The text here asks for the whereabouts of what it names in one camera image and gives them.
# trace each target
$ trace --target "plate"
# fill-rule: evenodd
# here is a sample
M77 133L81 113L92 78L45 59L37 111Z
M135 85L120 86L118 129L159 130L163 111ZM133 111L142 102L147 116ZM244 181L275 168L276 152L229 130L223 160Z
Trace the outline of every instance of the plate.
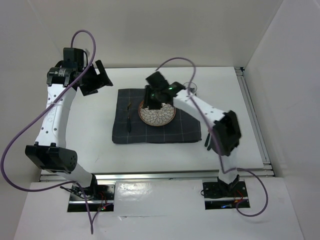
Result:
M176 115L176 108L167 103L162 103L162 108L159 110L150 110L142 108L144 101L139 105L139 116L142 121L150 126L163 126L172 121Z

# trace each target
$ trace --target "plaid cloth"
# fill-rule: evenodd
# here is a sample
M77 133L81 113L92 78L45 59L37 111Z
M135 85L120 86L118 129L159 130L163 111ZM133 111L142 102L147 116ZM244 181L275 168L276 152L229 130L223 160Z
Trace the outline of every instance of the plaid cloth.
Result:
M138 108L145 89L119 89L116 103L112 141L115 144L135 143L195 143L201 140L200 122L186 112L176 109L174 119L164 126L150 126L139 117ZM128 132L128 104L131 132Z

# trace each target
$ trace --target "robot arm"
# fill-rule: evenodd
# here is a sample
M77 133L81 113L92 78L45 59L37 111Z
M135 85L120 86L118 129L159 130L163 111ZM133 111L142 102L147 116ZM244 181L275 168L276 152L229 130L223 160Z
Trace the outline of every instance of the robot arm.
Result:
M101 61L90 66L78 84L70 88L51 110L44 116L42 126L34 145L25 147L25 154L43 170L55 173L67 180L78 182L89 195L98 187L96 177L85 171L78 163L74 150L66 148L66 129L71 104L80 88L84 96L98 92L103 86L113 86ZM77 48L64 48L63 61L52 67L47 74L48 97L46 107L71 84L84 69L84 51Z
M185 111L200 122L204 121L183 85L178 82L169 84L158 71L147 77L146 80L149 85L145 86L143 108L160 109L162 103L167 103ZM215 133L224 169L236 168L237 146L241 138L237 115L233 111L224 112L214 108L196 96L192 98L208 119L210 127ZM214 141L210 141L210 144L211 148L217 153ZM232 190L238 181L239 175L236 169L227 173L223 173L220 169L218 182L224 191Z

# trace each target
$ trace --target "red wire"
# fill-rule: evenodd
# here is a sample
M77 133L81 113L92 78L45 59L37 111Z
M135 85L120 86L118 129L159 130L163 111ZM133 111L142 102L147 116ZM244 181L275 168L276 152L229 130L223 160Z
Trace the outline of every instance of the red wire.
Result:
M105 204L107 204L107 198L106 198L106 195L104 192L103 192L103 196L104 196L104 202L105 202Z
M236 199L236 192L238 193L238 194L240 194L240 196L241 196L241 199ZM243 194L239 191L239 190L236 190L236 192L234 192L234 204L235 203L238 203L238 202L240 202L241 200L243 200L244 199L244 196L243 196Z
M102 203L104 202L104 196L102 195L101 192L99 192L99 194L101 195L101 204L100 204L100 207L102 207Z
M241 199L240 199L240 200L244 199L243 194L242 194L239 190L236 190L236 191L237 191L237 192L238 192L238 194L240 194L240 196L241 196Z

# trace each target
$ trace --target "white tabletop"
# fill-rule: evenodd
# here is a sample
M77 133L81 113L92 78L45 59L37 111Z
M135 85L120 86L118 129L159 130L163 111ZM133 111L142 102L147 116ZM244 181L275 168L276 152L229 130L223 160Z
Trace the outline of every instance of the white tabletop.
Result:
M202 141L197 143L125 144L112 142L118 89L144 88L154 68L106 69L113 87L98 94L82 96L77 91L72 103L66 132L67 148L75 150L78 162L92 173L197 171L219 169L218 156L204 147L208 131L201 125ZM172 82L185 83L191 67L163 68L161 73ZM215 108L236 112L242 138L238 166L262 168L248 111L233 67L199 67L194 83L197 96Z
M235 209L205 210L201 180L117 183L114 212L102 212L90 234L86 212L67 212L69 193L54 188L29 192L15 240L302 240L299 223L282 178L261 179L269 205L257 217ZM255 178L245 179L251 208L259 212L265 195ZM55 183L32 183L32 189Z

